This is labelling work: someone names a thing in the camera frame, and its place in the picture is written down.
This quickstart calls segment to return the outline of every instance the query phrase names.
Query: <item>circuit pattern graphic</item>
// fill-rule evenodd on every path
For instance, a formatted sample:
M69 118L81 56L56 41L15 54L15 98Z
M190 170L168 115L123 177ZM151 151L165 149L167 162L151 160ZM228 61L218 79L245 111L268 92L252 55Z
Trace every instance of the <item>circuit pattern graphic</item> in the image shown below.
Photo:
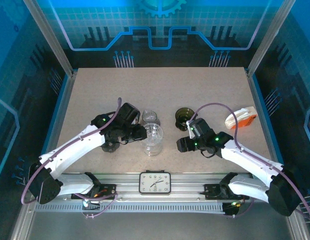
M181 5L186 4L186 0L136 0L136 4L145 14L150 14L153 18L155 16L161 18L181 10Z

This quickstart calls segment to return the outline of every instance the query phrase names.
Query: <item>analog clock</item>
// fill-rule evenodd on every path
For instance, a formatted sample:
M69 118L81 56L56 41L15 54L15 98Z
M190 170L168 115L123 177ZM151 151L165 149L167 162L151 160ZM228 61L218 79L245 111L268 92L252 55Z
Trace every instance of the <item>analog clock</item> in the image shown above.
M171 192L171 174L164 171L147 171L139 175L141 194L169 194Z

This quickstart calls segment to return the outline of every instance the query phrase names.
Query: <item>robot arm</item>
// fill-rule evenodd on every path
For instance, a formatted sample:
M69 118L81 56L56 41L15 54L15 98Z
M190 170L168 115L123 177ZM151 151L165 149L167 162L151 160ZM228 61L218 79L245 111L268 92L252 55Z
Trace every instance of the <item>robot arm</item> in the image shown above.
M119 138L125 144L147 138L145 128L137 124L140 112L129 103L123 104L114 120L106 128L99 130L110 121L109 115L111 114L114 112L98 115L90 125L71 140L41 155L39 160L35 159L29 166L26 166L28 181L36 170L48 161L29 185L30 192L40 204L46 204L64 194L77 193L93 197L101 190L101 184L94 175L89 172L85 174L62 173L97 147L101 147L104 152L113 153L120 146Z
M239 149L232 136L225 132L216 134L202 118L188 122L187 125L189 136L176 142L180 152L200 150L206 158L218 156L241 166L258 178L245 178L234 172L229 173L220 182L225 198L246 195L267 202L278 213L290 216L301 200L274 168L287 175L302 195L306 195L303 178L296 167L266 159L241 144Z

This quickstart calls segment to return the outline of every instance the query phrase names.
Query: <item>beige tabletop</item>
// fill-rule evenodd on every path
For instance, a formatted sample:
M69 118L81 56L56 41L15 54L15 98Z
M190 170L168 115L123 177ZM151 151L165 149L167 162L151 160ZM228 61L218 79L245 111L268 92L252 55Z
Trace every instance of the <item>beige tabletop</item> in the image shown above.
M66 172L139 173L165 170L170 173L245 172L238 165L214 156L204 158L199 151L180 153L179 138L186 137L175 127L175 112L182 107L194 111L200 106L219 102L234 111L255 106L245 71L242 67L162 67L162 68L80 68L78 70L58 146L67 142L95 116L115 111L117 98L134 105L142 113L157 113L164 132L163 151L149 157L140 142L122 145L114 153L98 147L70 166ZM199 112L216 133L227 130L225 119L230 113L221 106L208 106ZM238 140L244 146L269 158L266 140L257 117L239 129Z

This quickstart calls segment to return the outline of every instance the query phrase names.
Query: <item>purple cable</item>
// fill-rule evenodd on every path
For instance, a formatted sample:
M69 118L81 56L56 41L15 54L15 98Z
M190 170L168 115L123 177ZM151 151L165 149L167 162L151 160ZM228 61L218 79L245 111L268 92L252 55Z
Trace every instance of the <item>purple cable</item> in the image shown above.
M111 201L111 203L110 204L108 204L108 206L107 207L105 207L102 211L100 211L99 213L97 213L97 214L92 214L92 215L85 215L83 212L82 212L82 214L86 217L86 218L95 218L95 217L97 217L97 216L99 216L99 215L101 215L101 214L103 214L103 213L105 213L112 205L113 205L113 203L116 201L116 199L117 199L117 197L118 197L118 195L116 194L116 193L114 193L114 199L113 199L113 201Z
M236 146L238 147L238 149L241 149L241 151L247 155L249 155L252 158L255 158L257 161L265 164L266 166L270 167L272 166L272 164L268 163L267 161L259 158L258 156L255 156L254 154L246 151L245 149L242 149L242 147L240 146L240 144L237 141L237 133L238 133L238 129L239 129L239 122L237 120L237 117L234 113L234 111L232 109L230 109L228 106L226 106L225 104L219 103L219 102L212 102L212 103L208 103L205 104L203 106L201 106L199 109L196 110L196 112L193 114L193 116L191 117L191 119L189 120L189 122L191 122L194 117L196 116L196 114L198 114L198 112L207 107L207 106L211 106L211 105L218 105L218 106L222 106L224 108L227 108L230 113L233 115L234 119L235 119L235 133L234 133L234 142L236 144ZM294 191L297 193L297 195L299 196L300 200L302 201L302 203L304 204L305 208L307 209L307 212L309 214L309 218L310 218L310 206L307 204L305 198L303 197L303 195L301 194L301 192L299 191L299 189L295 186L295 184L292 182L292 180L289 179L288 176L286 176L281 170L279 170L277 167L273 166L272 167L276 172L278 172L290 185L291 187L294 189Z
M250 205L248 206L248 208L245 211L243 211L242 213L236 215L235 219L243 216L245 213L247 213L249 210L251 210L251 208L253 207L254 202L255 202L255 198L251 197L251 202L250 202Z
M295 211L296 211L297 213L301 214L304 218L310 220L310 217L306 216L306 215L304 214L304 212L302 212L301 210L295 209Z
M35 172L34 174L30 177L29 181L27 182L24 190L23 190L23 193L21 194L21 198L20 198L20 202L21 204L23 205L26 205L26 204L30 204L34 201L36 201L36 199L33 199L31 201L28 201L28 202L25 202L25 196L26 196L26 193L28 191L28 189L30 188L30 185L32 184L33 180L35 179L35 177L39 174L39 172L50 162L50 160L53 160L53 158L55 158L58 154L60 154L63 150L65 150L66 148L68 148L70 145L76 143L77 141L81 140L81 139L84 139L92 134L95 134L97 132L100 132L101 130L103 130L104 128L106 128L108 125L111 124L111 122L115 119L115 117L117 116L117 114L119 113L120 111L120 108L121 108L121 105L122 105L122 99L119 97L117 99L117 104L118 104L118 107L116 109L116 112L113 114L113 116L110 118L110 120L102 127L94 130L94 131L91 131L83 136L81 136L81 138L76 138L74 139L73 141L70 141L69 143L67 143L65 146L61 147L59 150L57 150L49 159L47 159Z

